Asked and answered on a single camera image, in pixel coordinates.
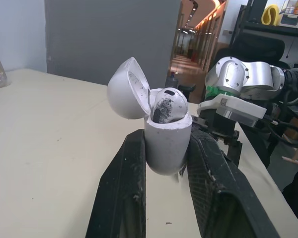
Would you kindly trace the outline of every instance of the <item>open case lid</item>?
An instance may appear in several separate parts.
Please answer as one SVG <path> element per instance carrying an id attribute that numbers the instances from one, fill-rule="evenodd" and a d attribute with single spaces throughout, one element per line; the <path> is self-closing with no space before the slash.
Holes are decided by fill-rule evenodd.
<path id="1" fill-rule="evenodd" d="M 123 62 L 107 86 L 107 98 L 115 113 L 126 119 L 150 115 L 150 88 L 135 58 Z"/>

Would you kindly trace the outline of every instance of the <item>gray panel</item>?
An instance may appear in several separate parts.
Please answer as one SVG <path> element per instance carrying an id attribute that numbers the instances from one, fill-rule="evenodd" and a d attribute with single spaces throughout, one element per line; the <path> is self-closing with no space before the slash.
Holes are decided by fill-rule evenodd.
<path id="1" fill-rule="evenodd" d="M 135 57 L 163 87 L 180 0 L 45 0 L 48 73 L 107 85 Z"/>

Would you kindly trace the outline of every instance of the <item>dirty earbud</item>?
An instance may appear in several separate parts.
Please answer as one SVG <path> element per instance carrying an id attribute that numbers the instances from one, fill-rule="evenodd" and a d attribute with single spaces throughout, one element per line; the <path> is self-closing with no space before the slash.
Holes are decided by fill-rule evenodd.
<path id="1" fill-rule="evenodd" d="M 166 124 L 178 121 L 188 113 L 188 101 L 175 88 L 164 88 L 156 96 L 152 121 Z"/>

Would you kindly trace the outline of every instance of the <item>table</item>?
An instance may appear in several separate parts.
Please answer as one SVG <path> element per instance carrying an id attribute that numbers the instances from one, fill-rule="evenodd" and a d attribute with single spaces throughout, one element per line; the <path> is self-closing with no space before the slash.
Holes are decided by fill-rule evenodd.
<path id="1" fill-rule="evenodd" d="M 83 238 L 100 177 L 144 122 L 117 116 L 106 86 L 28 69 L 7 76 L 11 85 L 0 89 L 0 238 Z M 236 129 L 240 169 L 281 237 L 297 238 L 297 218 Z M 187 180 L 150 168 L 147 219 L 148 238 L 200 237 Z"/>

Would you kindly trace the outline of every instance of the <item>microwave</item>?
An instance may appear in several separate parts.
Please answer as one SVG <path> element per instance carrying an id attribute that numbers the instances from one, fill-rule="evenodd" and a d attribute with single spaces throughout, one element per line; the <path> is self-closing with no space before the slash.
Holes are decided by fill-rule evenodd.
<path id="1" fill-rule="evenodd" d="M 279 26 L 298 28 L 298 15 L 290 13 L 281 13 L 279 17 Z"/>

